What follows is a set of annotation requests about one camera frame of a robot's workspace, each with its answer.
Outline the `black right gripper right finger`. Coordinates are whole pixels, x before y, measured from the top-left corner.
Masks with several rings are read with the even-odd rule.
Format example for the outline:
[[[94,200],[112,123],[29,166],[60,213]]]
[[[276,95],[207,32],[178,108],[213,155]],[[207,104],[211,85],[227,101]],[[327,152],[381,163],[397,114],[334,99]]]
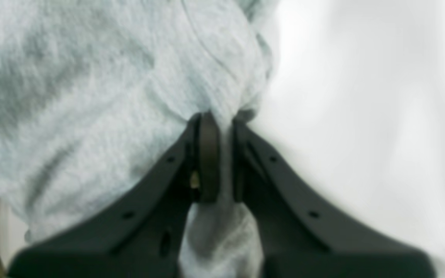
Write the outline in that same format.
[[[254,216],[262,278],[434,278],[425,252],[315,192],[268,142],[233,120],[233,194]]]

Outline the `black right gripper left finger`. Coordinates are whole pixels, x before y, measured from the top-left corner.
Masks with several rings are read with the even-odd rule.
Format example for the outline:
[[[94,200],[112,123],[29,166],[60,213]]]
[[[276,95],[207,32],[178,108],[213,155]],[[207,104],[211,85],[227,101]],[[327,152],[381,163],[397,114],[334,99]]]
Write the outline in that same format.
[[[10,278],[176,278],[187,215],[220,189],[220,134],[197,113],[127,194],[99,214],[21,251]]]

